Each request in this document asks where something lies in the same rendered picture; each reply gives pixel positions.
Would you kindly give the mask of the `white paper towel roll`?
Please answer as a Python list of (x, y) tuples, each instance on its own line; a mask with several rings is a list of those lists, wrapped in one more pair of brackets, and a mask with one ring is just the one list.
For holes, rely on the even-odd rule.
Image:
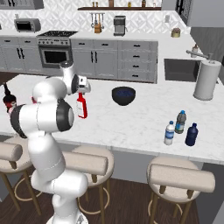
[(210, 101), (214, 97), (214, 89), (221, 70), (221, 63), (215, 60), (203, 60), (199, 65), (193, 96), (201, 101)]

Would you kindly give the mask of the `grey cupboard run with drawers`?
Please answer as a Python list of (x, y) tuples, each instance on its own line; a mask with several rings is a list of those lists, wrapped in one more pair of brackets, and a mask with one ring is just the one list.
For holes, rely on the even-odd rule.
[(157, 41), (73, 38), (71, 44), (75, 68), (80, 75), (157, 82)]

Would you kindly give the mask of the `grey tall cupboard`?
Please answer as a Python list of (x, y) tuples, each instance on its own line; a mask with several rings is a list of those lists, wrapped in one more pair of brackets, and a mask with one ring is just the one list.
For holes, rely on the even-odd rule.
[(224, 0), (177, 0), (175, 10), (188, 27), (224, 27)]

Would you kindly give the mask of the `beige bar stool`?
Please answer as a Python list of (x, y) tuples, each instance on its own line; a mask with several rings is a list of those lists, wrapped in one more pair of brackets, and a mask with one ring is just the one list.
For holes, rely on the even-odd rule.
[(215, 177), (210, 171), (202, 171), (193, 162), (175, 157), (153, 158), (146, 177), (151, 190), (150, 224), (157, 224), (155, 214), (159, 199), (173, 203), (173, 217), (180, 212), (179, 224), (185, 224), (192, 202), (200, 193), (212, 193), (215, 188)]
[(68, 169), (83, 172), (87, 176), (88, 187), (99, 188), (100, 209), (95, 212), (86, 211), (77, 199), (79, 209), (84, 214), (100, 214), (101, 224), (105, 224), (105, 209), (110, 203), (110, 177), (115, 168), (113, 153), (103, 148), (79, 146), (72, 151), (64, 151), (63, 155)]
[[(41, 209), (38, 202), (38, 196), (41, 192), (36, 195), (30, 177), (28, 176), (27, 170), (32, 167), (32, 161), (28, 154), (28, 141), (19, 136), (14, 136), (6, 139), (4, 142), (0, 142), (0, 176), (5, 183), (5, 186), (14, 202), (17, 210), (20, 210), (18, 204), (19, 201), (33, 201), (36, 207), (38, 215), (41, 215)], [(27, 184), (31, 197), (29, 199), (20, 199), (17, 196), (17, 185), (11, 186), (10, 181), (7, 178), (8, 174), (22, 173), (24, 181)]]

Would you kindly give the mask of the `dark bottle with red label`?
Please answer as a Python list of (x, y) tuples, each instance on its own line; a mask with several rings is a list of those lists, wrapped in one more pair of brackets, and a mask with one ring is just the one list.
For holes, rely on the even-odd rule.
[(10, 113), (17, 106), (17, 98), (15, 95), (11, 93), (5, 82), (3, 83), (3, 87), (4, 87), (3, 103), (7, 108), (7, 112)]

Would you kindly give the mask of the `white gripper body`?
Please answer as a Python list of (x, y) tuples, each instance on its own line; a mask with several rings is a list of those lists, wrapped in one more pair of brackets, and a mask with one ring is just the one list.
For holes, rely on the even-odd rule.
[(78, 83), (78, 93), (89, 93), (91, 91), (90, 83), (88, 82), (88, 78), (86, 76), (79, 76)]

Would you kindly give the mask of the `grey tap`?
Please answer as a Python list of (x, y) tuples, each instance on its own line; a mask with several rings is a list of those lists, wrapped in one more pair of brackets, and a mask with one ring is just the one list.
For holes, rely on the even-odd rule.
[(192, 55), (199, 56), (201, 58), (205, 58), (207, 60), (212, 60), (212, 57), (213, 57), (213, 54), (212, 53), (209, 53), (208, 55), (205, 55), (205, 54), (201, 54), (201, 53), (193, 52), (193, 51), (189, 51), (189, 50), (186, 50), (185, 52), (186, 53), (189, 53), (189, 54), (192, 54)]

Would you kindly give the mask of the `black bowl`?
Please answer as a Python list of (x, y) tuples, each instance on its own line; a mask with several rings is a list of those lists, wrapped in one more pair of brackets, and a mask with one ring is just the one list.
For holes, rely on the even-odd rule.
[(127, 106), (136, 98), (136, 90), (132, 87), (115, 87), (112, 90), (112, 99), (120, 106)]

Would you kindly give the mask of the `black coffee machine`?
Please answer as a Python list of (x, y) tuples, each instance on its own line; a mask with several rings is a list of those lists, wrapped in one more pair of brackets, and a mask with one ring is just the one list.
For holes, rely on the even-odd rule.
[(114, 35), (124, 36), (126, 32), (126, 17), (125, 16), (115, 16), (114, 17)]

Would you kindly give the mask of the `grey plastic bottle blue cap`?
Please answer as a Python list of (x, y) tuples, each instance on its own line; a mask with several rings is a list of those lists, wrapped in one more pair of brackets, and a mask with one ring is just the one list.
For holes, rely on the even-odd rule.
[(186, 112), (184, 110), (181, 110), (177, 116), (177, 121), (175, 125), (175, 132), (178, 134), (182, 134), (184, 131), (186, 122)]

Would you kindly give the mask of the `round tan jar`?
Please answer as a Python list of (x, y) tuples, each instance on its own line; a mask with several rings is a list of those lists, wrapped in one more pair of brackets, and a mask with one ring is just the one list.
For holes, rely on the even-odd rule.
[(171, 36), (173, 38), (179, 38), (180, 37), (180, 32), (181, 32), (181, 30), (178, 27), (177, 28), (173, 28), (171, 30)]

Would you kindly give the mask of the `white plastic bottle blue cap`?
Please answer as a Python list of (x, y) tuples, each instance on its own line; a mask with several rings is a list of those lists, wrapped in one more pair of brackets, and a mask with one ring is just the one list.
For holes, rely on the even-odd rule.
[(165, 128), (164, 133), (164, 143), (166, 145), (171, 145), (174, 137), (175, 126), (173, 125), (173, 121), (169, 121), (169, 124)]

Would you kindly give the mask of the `dark blue plastic bottle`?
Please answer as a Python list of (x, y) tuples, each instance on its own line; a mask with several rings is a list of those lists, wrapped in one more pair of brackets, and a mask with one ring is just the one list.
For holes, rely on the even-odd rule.
[(197, 124), (194, 122), (192, 124), (192, 126), (187, 131), (186, 138), (185, 138), (185, 144), (188, 146), (194, 146), (198, 132), (199, 131), (197, 129)]

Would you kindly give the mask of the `rail with hanging tools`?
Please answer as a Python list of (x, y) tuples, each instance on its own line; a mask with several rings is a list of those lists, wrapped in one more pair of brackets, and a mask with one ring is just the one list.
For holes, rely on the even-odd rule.
[(90, 15), (91, 15), (92, 28), (94, 28), (96, 25), (99, 25), (101, 28), (104, 28), (104, 25), (103, 25), (104, 12), (103, 13), (90, 12)]

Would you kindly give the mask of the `grey toaster oven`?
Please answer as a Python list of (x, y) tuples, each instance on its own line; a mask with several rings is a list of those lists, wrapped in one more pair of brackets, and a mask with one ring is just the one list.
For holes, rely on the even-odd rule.
[(41, 23), (38, 18), (17, 18), (14, 20), (18, 32), (39, 32)]

